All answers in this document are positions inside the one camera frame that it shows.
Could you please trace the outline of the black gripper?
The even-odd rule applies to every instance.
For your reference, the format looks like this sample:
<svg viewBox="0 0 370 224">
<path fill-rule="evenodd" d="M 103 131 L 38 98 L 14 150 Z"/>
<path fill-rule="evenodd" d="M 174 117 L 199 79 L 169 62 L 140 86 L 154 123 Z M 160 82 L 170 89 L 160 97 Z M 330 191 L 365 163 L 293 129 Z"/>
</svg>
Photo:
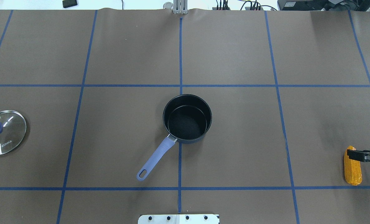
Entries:
<svg viewBox="0 0 370 224">
<path fill-rule="evenodd" d="M 347 156 L 351 160 L 359 161 L 359 162 L 370 162 L 370 151 L 369 150 L 347 150 Z"/>
</svg>

